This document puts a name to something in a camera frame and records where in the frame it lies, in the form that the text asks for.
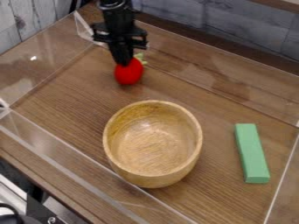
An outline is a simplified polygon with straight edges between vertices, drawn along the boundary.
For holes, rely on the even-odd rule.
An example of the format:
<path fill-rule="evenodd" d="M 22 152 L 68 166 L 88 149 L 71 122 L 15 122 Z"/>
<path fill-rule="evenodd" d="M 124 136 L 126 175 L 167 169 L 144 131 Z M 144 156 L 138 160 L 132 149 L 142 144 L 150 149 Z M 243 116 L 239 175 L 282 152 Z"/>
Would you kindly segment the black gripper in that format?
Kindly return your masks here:
<path fill-rule="evenodd" d="M 99 8 L 104 21 L 90 26 L 94 31 L 92 38 L 98 42 L 111 44 L 108 49 L 114 60 L 126 67 L 134 58 L 134 48 L 147 49 L 147 31 L 136 26 L 136 12 L 131 6 L 102 5 Z"/>

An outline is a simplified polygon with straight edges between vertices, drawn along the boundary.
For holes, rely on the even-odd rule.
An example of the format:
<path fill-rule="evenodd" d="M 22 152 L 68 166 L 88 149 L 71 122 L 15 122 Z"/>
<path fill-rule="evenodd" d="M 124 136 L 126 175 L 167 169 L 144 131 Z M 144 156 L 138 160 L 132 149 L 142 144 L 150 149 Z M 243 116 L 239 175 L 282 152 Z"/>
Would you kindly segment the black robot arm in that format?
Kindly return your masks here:
<path fill-rule="evenodd" d="M 147 31 L 136 26 L 132 0 L 98 0 L 104 21 L 90 25 L 92 38 L 106 43 L 115 62 L 127 66 L 135 49 L 147 49 Z"/>

